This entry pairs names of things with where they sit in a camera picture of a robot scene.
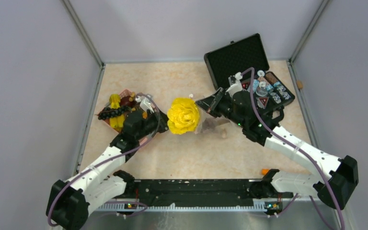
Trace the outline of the brown mushroom toy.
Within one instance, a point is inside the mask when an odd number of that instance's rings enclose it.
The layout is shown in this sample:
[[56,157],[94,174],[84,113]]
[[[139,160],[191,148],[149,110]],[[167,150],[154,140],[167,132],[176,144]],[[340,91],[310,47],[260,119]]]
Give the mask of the brown mushroom toy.
[[221,136],[223,139],[226,139],[226,138],[227,138],[228,133],[227,133],[226,129],[222,129],[222,130],[220,130],[220,136]]

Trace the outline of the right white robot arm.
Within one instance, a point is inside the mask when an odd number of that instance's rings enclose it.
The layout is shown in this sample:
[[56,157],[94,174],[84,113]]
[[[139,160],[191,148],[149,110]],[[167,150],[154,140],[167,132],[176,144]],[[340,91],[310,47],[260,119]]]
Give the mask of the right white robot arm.
[[224,117],[240,126],[250,141],[282,153],[310,172],[302,175],[270,170],[262,184],[265,196],[299,193],[317,197],[325,205],[343,210],[358,185],[357,160],[349,155],[334,156],[296,137],[279,124],[283,112],[273,118],[271,112],[259,111],[258,102],[248,91],[229,94],[220,88],[195,103],[207,114]]

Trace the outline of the clear zip top bag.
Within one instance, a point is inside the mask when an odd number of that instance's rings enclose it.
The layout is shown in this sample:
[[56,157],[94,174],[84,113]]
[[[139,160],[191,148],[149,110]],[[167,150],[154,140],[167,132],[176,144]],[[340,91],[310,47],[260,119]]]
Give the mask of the clear zip top bag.
[[218,133],[220,134],[220,130],[226,129],[225,125],[230,123],[230,120],[223,117],[213,117],[203,110],[201,110],[197,105],[196,109],[198,110],[198,123],[197,126],[191,130],[191,133],[201,134],[201,133]]

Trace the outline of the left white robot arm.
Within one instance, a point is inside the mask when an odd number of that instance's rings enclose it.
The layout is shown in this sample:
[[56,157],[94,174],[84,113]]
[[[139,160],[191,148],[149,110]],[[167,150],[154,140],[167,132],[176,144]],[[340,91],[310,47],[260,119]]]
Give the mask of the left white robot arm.
[[133,183],[111,173],[157,133],[167,131],[168,120],[160,110],[148,110],[147,117],[141,110],[128,113],[121,131],[95,161],[75,176],[52,185],[46,208],[49,226],[80,230],[91,213],[111,198],[131,197]]

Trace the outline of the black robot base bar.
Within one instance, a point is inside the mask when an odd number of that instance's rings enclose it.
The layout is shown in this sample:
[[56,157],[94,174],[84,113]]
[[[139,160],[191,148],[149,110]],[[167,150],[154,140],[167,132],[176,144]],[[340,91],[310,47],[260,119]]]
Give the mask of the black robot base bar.
[[268,198],[259,181],[250,179],[144,179],[128,184],[123,198],[149,207],[247,207]]

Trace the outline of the yellow banana bunch toy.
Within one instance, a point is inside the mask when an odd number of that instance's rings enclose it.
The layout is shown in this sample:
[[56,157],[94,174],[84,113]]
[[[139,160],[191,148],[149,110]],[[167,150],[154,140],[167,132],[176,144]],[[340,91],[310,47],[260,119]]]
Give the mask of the yellow banana bunch toy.
[[110,108],[112,110],[109,118],[109,125],[114,129],[121,129],[125,121],[124,111],[120,105],[121,98],[119,94],[111,94],[109,97]]

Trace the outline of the yellow napa cabbage toy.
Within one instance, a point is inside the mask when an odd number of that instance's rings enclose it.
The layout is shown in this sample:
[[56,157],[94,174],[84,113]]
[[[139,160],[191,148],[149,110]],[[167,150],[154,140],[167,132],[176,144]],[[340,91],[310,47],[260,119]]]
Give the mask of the yellow napa cabbage toy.
[[175,135],[195,132],[200,121],[200,111],[190,98],[175,98],[167,111],[168,128]]

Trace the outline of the dark black grape bunch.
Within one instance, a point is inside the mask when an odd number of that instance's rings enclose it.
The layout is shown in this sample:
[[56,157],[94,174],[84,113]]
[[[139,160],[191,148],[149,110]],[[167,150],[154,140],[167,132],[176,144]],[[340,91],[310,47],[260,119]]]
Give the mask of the dark black grape bunch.
[[102,111],[98,113],[99,120],[107,120],[110,118],[116,118],[125,113],[129,112],[131,109],[128,106],[121,106],[119,108],[105,107]]

